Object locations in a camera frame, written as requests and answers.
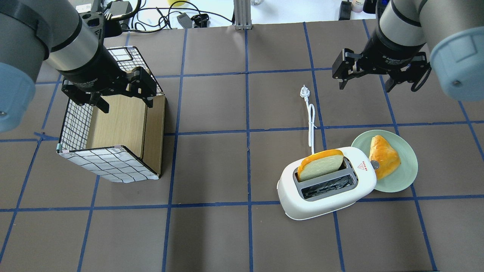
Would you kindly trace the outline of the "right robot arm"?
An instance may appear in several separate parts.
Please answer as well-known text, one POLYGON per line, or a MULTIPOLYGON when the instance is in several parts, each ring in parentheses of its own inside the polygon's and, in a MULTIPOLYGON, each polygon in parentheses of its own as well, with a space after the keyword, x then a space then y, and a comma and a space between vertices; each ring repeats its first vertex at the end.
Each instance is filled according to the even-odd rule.
POLYGON ((435 72, 441 89, 461 101, 484 96, 482 0, 377 0, 377 26, 361 53, 342 49, 332 77, 342 90, 367 74, 388 75, 385 91, 408 82, 418 91, 435 72))

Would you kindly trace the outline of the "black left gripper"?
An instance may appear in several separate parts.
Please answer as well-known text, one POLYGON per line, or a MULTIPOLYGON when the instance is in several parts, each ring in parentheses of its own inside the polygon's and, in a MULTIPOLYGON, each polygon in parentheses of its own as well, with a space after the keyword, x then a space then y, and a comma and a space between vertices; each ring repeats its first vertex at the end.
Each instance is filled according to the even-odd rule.
POLYGON ((144 67, 125 71, 113 57, 95 57, 83 67, 62 71, 62 92, 77 105, 88 104, 109 113, 104 96, 123 95, 140 98, 152 108, 157 84, 144 67))

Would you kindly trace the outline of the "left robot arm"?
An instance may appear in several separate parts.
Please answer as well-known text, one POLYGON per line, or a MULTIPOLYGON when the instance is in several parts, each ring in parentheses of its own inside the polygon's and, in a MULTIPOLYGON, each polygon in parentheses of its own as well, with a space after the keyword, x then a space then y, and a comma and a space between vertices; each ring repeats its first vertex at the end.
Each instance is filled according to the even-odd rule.
POLYGON ((119 36, 126 14, 79 13, 67 0, 1 1, 1 132, 19 124, 35 95, 44 61, 64 76, 62 91, 77 105, 109 112, 105 96, 136 97, 153 107, 158 84, 147 69, 123 71, 104 46, 119 36))

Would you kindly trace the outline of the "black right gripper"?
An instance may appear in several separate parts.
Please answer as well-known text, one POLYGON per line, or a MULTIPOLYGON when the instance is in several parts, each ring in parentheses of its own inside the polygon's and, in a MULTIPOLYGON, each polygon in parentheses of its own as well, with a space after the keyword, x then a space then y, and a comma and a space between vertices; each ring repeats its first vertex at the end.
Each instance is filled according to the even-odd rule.
POLYGON ((404 82, 411 83, 411 91, 418 91, 427 81, 432 67, 421 45, 389 45, 379 38, 370 38, 361 53, 343 48, 332 65, 332 78, 343 90, 351 79, 368 74, 388 75, 384 89, 390 93, 404 82))

